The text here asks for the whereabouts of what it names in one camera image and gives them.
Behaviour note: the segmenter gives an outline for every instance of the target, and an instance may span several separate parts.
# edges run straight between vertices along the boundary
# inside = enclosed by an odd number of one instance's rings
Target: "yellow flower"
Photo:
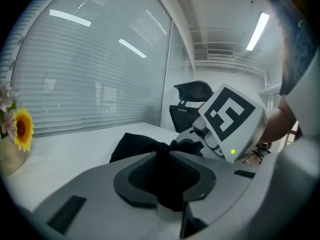
[[[32,134],[34,134],[34,124],[30,113],[24,107],[21,110],[17,109],[13,113],[13,119],[15,129],[14,144],[18,145],[19,150],[30,151],[30,141],[32,140]]]

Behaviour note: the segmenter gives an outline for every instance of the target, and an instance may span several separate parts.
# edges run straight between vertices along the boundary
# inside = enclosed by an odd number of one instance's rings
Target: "black fabric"
[[[181,141],[179,144],[173,140],[170,145],[167,145],[166,143],[158,142],[147,136],[126,132],[112,153],[109,163],[153,151],[158,153],[181,151],[202,157],[202,154],[200,153],[202,148],[203,145],[201,142],[193,142],[191,139]]]

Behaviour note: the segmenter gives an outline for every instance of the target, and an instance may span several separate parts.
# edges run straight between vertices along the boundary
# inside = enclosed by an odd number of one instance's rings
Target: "office chair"
[[[192,127],[194,121],[200,117],[197,107],[186,107],[187,102],[206,102],[214,94],[211,87],[204,81],[192,81],[174,85],[179,91],[180,102],[170,105],[169,111],[177,133]]]

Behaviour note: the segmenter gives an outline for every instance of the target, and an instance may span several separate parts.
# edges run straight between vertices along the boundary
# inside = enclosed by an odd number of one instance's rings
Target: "white table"
[[[179,133],[147,123],[35,138],[30,156],[5,178],[13,200],[34,211],[49,195],[82,172],[109,163],[125,133],[148,136],[168,145]]]

